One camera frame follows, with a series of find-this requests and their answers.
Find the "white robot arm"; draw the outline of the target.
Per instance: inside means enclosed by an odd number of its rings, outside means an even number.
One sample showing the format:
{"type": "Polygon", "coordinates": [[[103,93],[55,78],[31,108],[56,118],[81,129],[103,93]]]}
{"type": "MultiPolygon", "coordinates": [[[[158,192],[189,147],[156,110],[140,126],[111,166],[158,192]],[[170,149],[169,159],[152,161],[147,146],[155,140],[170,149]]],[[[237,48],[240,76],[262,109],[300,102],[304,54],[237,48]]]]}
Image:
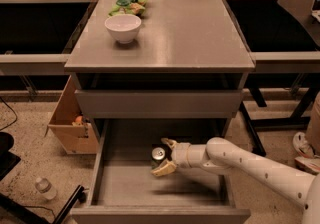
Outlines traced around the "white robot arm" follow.
{"type": "Polygon", "coordinates": [[[230,141],[214,137],[205,144],[177,142],[162,138],[151,150],[156,177],[179,169],[199,168],[226,174],[238,168],[303,209],[302,224],[320,222],[320,176],[289,167],[246,151],[230,141]]]}

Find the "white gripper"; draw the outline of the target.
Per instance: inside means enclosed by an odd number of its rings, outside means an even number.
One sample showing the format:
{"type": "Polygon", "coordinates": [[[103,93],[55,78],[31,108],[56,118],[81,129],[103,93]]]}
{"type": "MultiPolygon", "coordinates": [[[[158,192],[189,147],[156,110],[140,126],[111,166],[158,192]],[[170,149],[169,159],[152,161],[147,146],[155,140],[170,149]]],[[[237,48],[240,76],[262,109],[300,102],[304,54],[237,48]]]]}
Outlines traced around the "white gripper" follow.
{"type": "Polygon", "coordinates": [[[161,163],[152,161],[151,162],[151,174],[156,177],[166,176],[176,171],[178,168],[190,168],[188,161],[188,150],[191,146],[190,143],[177,143],[173,139],[162,138],[161,142],[167,145],[172,150],[172,161],[165,159],[161,163]]]}

